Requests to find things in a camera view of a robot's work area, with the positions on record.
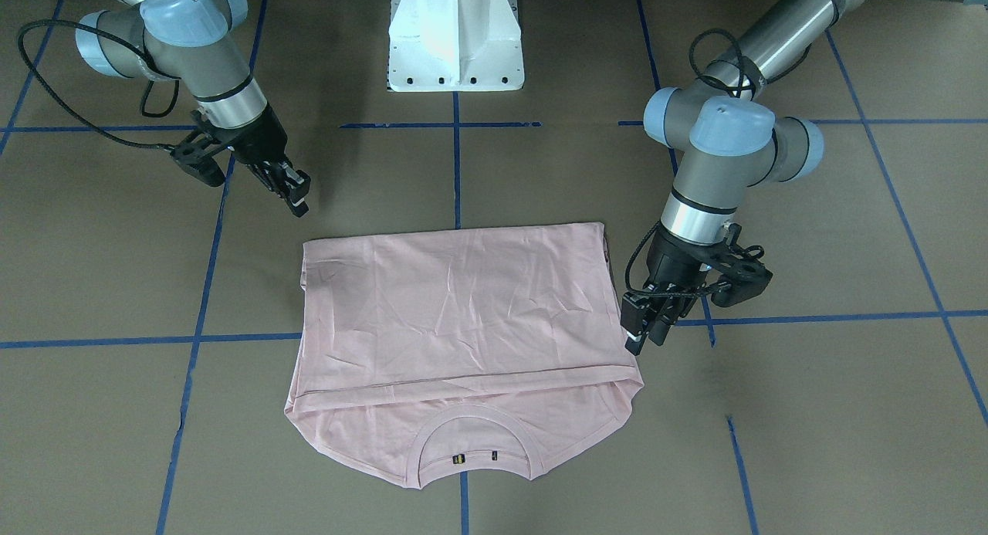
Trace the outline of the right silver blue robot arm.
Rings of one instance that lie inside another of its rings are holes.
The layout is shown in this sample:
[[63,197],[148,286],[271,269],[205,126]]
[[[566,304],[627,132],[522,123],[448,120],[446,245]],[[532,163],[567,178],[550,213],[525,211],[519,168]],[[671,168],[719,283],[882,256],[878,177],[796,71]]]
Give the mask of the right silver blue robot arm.
[[112,77],[183,82],[197,101],[195,130],[170,155],[188,175],[218,187],[212,156],[228,149],[296,216],[307,212],[310,176],[293,167],[287,137],[232,31],[247,0],[117,0],[123,10],[91,13],[76,32],[78,52]]

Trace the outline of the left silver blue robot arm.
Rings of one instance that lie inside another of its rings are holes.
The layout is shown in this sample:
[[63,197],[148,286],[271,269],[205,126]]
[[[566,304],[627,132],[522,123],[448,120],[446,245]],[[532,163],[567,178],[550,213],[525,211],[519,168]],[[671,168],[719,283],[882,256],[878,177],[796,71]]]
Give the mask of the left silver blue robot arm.
[[748,188],[793,182],[814,171],[825,141],[811,121],[777,117],[756,98],[865,1],[779,0],[744,35],[717,28],[699,33],[696,45],[720,36],[727,49],[705,67],[691,63],[695,81],[688,87],[660,89],[648,101],[645,133],[681,151],[682,159],[661,218],[640,242],[648,250],[645,284],[628,288],[621,300],[632,355],[647,341],[662,345],[696,300],[730,307],[762,295],[770,284],[763,248],[738,243],[736,212]]

